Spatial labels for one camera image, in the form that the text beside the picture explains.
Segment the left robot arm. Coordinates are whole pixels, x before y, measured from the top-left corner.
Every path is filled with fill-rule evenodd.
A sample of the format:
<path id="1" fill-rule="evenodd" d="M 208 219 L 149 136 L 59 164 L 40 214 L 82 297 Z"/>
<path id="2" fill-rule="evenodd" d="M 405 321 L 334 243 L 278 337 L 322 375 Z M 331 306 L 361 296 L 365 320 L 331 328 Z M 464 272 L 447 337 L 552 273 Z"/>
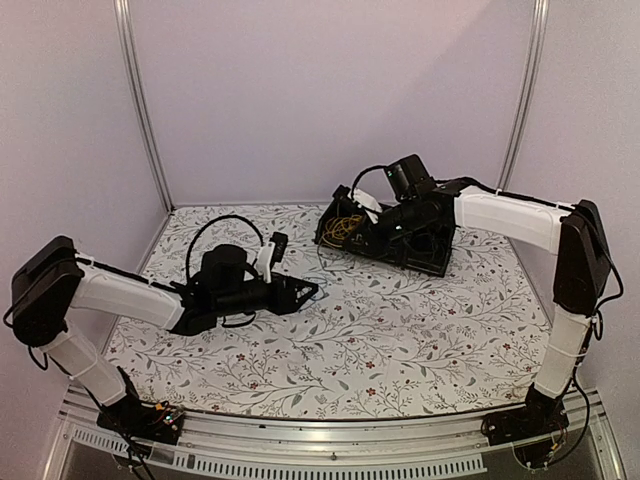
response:
<path id="1" fill-rule="evenodd" d="M 217 245 L 202 255 L 197 271 L 184 268 L 184 282 L 164 285 L 85 256 L 71 238 L 58 236 L 14 274 L 2 321 L 28 350 L 42 352 L 40 368 L 54 362 L 93 396 L 103 415 L 138 434 L 167 420 L 169 407 L 141 401 L 127 374 L 68 321 L 68 311 L 109 313 L 185 337 L 226 327 L 230 316 L 243 315 L 251 324 L 262 310 L 296 313 L 319 287 L 274 271 L 287 243 L 280 232 L 260 238 L 254 258 L 237 245 Z"/>

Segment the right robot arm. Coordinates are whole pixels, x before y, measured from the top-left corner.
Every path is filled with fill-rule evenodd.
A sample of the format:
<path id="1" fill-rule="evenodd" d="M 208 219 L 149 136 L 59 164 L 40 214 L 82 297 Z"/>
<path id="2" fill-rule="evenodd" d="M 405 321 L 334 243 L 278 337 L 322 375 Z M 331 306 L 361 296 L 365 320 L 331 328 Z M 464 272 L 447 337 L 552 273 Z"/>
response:
<path id="1" fill-rule="evenodd" d="M 527 436 L 552 424 L 591 341 L 604 336 L 604 306 L 625 293 L 598 206 L 509 192 L 469 176 L 436 179 L 417 155 L 365 168 L 347 197 L 385 250 L 427 229 L 465 229 L 502 236 L 554 260 L 543 360 L 523 406 L 503 416 Z"/>

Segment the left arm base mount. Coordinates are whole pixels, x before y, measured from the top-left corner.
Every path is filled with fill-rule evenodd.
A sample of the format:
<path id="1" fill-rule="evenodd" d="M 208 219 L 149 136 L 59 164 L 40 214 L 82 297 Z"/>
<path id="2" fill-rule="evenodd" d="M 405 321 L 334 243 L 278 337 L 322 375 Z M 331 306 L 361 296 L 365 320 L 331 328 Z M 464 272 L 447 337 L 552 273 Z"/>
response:
<path id="1" fill-rule="evenodd" d="M 184 410 L 168 402 L 149 404 L 136 398 L 123 398 L 102 406 L 97 425 L 127 437 L 176 445 L 184 424 Z"/>

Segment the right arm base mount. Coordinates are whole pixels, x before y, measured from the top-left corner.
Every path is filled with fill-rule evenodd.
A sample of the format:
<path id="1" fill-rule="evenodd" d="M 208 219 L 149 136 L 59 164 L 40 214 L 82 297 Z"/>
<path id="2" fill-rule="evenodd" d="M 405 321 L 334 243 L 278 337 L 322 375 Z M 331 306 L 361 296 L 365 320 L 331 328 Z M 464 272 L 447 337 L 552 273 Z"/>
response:
<path id="1" fill-rule="evenodd" d="M 515 459 L 527 469 L 545 468 L 567 440 L 569 420 L 560 404 L 552 413 L 525 405 L 489 413 L 480 431 L 491 446 L 510 444 Z"/>

